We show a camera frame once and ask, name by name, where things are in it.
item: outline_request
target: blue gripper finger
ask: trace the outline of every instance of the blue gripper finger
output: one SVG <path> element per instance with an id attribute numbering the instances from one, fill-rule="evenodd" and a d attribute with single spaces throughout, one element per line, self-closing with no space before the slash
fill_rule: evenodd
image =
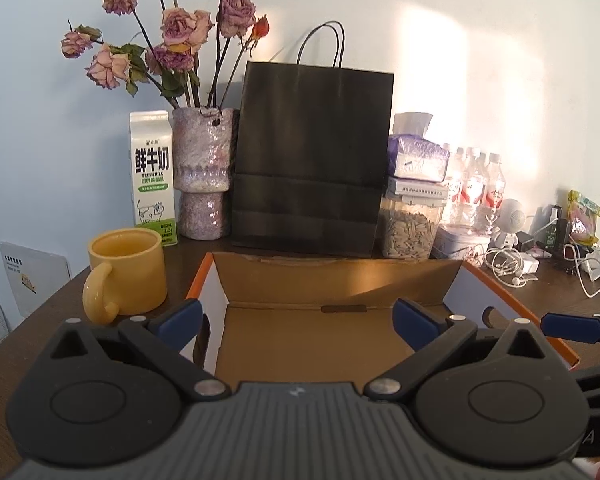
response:
<path id="1" fill-rule="evenodd" d="M 392 317 L 395 333 L 414 351 L 420 350 L 446 330 L 446 324 L 410 300 L 397 300 Z"/>
<path id="2" fill-rule="evenodd" d="M 149 330 L 165 345 L 180 352 L 200 332 L 202 305 L 198 300 L 187 300 L 176 310 L 152 320 Z"/>
<path id="3" fill-rule="evenodd" d="M 597 317 L 548 313 L 542 316 L 540 330 L 547 337 L 590 344 L 600 341 L 600 319 Z"/>

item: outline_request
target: metal screw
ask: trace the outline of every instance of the metal screw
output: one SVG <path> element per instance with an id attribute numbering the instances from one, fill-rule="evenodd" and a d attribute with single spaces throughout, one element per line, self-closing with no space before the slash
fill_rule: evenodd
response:
<path id="1" fill-rule="evenodd" d="M 226 390 L 226 386 L 224 386 L 221 381 L 218 379 L 205 379 L 203 381 L 199 381 L 193 387 L 197 394 L 205 396 L 205 397 L 213 397 L 216 395 L 223 394 Z"/>
<path id="2" fill-rule="evenodd" d="M 378 395 L 393 395 L 400 391 L 400 383 L 388 377 L 381 377 L 371 381 L 369 389 Z"/>

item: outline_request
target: cardboard box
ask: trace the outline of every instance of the cardboard box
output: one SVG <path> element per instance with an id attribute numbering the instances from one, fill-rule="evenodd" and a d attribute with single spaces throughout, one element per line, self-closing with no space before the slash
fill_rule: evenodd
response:
<path id="1" fill-rule="evenodd" d="M 187 297 L 200 300 L 208 319 L 198 336 L 208 337 L 204 369 L 234 389 L 241 381 L 350 381 L 361 391 L 412 353 L 392 327 L 397 298 L 439 316 L 464 314 L 482 328 L 492 308 L 539 324 L 499 284 L 458 260 L 208 253 Z M 191 356 L 195 343 L 182 354 Z M 563 341 L 551 343 L 567 365 L 577 364 Z"/>

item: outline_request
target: milk carton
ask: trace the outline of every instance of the milk carton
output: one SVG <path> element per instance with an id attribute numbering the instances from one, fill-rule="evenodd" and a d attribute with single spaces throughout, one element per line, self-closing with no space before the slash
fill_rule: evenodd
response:
<path id="1" fill-rule="evenodd" d="M 173 132 L 169 113 L 132 112 L 131 179 L 136 227 L 162 235 L 164 246 L 178 243 L 173 203 Z"/>

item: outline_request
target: red rose bud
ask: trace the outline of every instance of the red rose bud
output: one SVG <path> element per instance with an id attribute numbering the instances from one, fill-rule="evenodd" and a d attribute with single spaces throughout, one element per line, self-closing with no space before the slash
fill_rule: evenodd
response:
<path id="1" fill-rule="evenodd" d="M 251 39 L 257 41 L 260 38 L 264 38 L 268 33 L 269 22 L 267 21 L 267 15 L 265 14 L 255 25 L 253 25 L 253 28 L 251 29 Z"/>

